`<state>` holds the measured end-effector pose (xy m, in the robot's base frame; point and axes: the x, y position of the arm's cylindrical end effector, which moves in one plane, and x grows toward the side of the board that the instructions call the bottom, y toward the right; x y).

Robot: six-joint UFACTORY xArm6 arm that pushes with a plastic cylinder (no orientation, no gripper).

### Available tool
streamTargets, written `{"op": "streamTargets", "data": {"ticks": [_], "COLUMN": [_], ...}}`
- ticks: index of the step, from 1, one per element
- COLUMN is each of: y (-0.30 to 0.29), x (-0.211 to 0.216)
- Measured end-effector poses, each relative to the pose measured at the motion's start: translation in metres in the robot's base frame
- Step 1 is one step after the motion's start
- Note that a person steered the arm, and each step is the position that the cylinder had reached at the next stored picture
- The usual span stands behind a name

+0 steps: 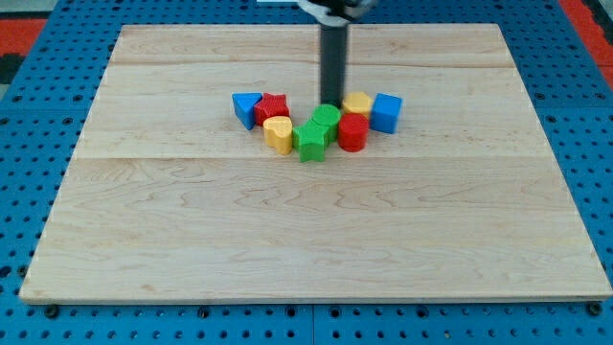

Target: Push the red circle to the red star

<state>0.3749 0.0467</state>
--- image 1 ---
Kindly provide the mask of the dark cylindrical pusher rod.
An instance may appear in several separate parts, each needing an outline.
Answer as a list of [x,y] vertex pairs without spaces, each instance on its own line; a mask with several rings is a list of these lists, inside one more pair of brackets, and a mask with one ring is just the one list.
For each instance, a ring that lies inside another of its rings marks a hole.
[[320,101],[339,107],[345,89],[347,27],[320,25]]

